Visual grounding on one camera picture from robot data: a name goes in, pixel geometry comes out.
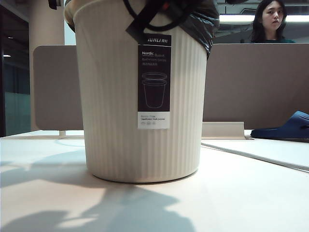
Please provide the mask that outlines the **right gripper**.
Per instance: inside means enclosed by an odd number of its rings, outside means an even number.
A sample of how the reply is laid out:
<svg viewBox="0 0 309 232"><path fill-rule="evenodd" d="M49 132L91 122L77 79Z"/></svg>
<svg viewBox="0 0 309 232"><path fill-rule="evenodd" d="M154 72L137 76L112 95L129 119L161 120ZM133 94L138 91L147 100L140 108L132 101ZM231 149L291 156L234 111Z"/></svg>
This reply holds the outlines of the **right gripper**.
<svg viewBox="0 0 309 232"><path fill-rule="evenodd" d="M165 0L161 7L161 13L171 16L189 15L193 12L190 0Z"/></svg>

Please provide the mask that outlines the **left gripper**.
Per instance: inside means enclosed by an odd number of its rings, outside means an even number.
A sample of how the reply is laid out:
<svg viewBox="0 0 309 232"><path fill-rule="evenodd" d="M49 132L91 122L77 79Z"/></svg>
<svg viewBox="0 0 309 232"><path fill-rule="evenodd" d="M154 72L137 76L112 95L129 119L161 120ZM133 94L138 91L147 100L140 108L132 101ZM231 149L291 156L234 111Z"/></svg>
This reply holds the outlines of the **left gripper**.
<svg viewBox="0 0 309 232"><path fill-rule="evenodd" d="M52 10L57 10L60 7L64 7L63 0L48 0L48 6Z"/></svg>

